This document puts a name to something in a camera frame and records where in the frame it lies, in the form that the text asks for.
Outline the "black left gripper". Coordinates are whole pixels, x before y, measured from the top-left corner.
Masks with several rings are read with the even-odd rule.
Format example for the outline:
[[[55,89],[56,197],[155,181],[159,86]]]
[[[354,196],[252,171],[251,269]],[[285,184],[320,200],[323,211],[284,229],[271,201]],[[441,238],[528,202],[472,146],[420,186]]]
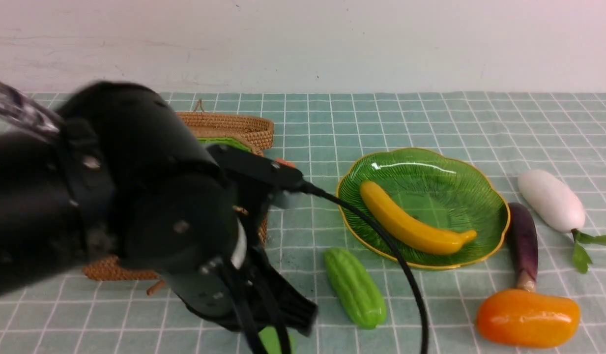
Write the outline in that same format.
[[[241,332],[245,325],[238,319],[234,304],[244,301],[251,319],[262,330],[276,324],[274,314],[285,327],[303,336],[310,336],[317,318],[317,305],[301,294],[270,264],[267,254],[251,247],[241,269],[234,269],[230,277],[234,285],[221,278],[221,270],[201,272],[200,266],[160,271],[164,282],[185,307],[195,316],[233,332]]]

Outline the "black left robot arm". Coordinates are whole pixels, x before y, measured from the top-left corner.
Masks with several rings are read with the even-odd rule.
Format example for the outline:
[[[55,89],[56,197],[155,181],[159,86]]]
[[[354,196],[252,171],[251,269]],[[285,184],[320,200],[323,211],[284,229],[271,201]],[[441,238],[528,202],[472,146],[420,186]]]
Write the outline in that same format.
[[[0,82],[0,296],[115,255],[157,273],[193,314],[309,336],[317,305],[258,235],[296,168],[200,143],[154,90],[98,82],[60,108]]]

